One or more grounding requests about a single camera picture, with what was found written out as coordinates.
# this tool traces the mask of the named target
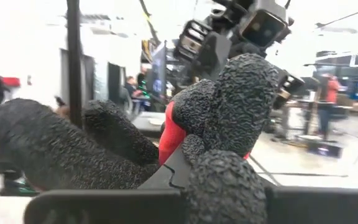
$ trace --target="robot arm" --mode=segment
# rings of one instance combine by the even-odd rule
[[[203,21],[189,21],[174,50],[174,56],[188,63],[184,80],[191,85],[195,77],[215,81],[229,58],[252,53],[262,57],[274,42],[291,33],[294,20],[287,16],[287,5],[274,0],[214,0],[226,7],[212,10]],[[303,80],[277,68],[279,109],[302,85]]]

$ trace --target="monitor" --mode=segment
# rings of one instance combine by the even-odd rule
[[[164,100],[167,92],[167,41],[152,53],[152,68],[147,74],[146,87],[153,98]]]

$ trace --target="robotic hand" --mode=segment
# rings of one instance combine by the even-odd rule
[[[160,164],[180,144],[190,164],[213,149],[247,158],[272,109],[277,77],[262,57],[245,54],[230,60],[216,82],[201,80],[181,91],[165,112]]]

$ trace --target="desk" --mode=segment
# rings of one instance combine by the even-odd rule
[[[165,113],[158,112],[141,112],[133,121],[132,124],[146,137],[157,138],[161,137],[161,125],[154,125],[150,122],[151,119],[165,121]]]

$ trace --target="cable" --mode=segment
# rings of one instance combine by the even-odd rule
[[[330,25],[330,24],[333,24],[334,22],[338,22],[338,21],[341,21],[341,20],[343,20],[343,19],[347,19],[347,18],[352,17],[352,16],[355,16],[355,15],[357,15],[357,14],[358,14],[358,12],[355,12],[355,13],[352,13],[352,14],[350,14],[350,15],[341,17],[341,18],[339,18],[339,19],[335,19],[335,20],[333,20],[333,21],[331,21],[331,22],[327,22],[327,23],[325,23],[325,24],[322,24],[322,23],[319,23],[319,22],[318,22],[318,23],[316,24],[316,25],[317,25],[317,29],[323,28],[323,27],[325,27],[325,26],[328,26],[328,25]]]
[[[291,0],[288,0],[287,3],[285,4],[285,9],[288,9],[288,7],[290,7],[290,3],[291,3]]]
[[[267,169],[262,166],[253,156],[249,155],[249,159],[252,160],[259,168],[263,171],[264,175],[267,175],[268,178],[270,178],[275,185],[282,186],[282,184],[272,175],[271,172],[267,171]]]
[[[259,175],[267,175],[265,172],[257,172]],[[289,175],[289,176],[301,176],[301,177],[339,177],[346,178],[349,175],[335,175],[335,174],[303,174],[303,173],[282,173],[282,172],[269,172],[272,175]]]
[[[143,9],[143,13],[144,13],[144,16],[146,17],[146,20],[147,20],[147,23],[149,25],[149,28],[150,28],[150,33],[152,34],[152,37],[153,39],[155,40],[155,43],[157,45],[160,45],[160,40],[158,39],[157,37],[157,32],[155,31],[154,29],[154,26],[153,24],[151,23],[150,21],[150,13],[147,11],[147,8],[146,8],[146,5],[144,4],[144,1],[143,0],[139,0],[140,2],[140,5],[142,6],[142,9]]]

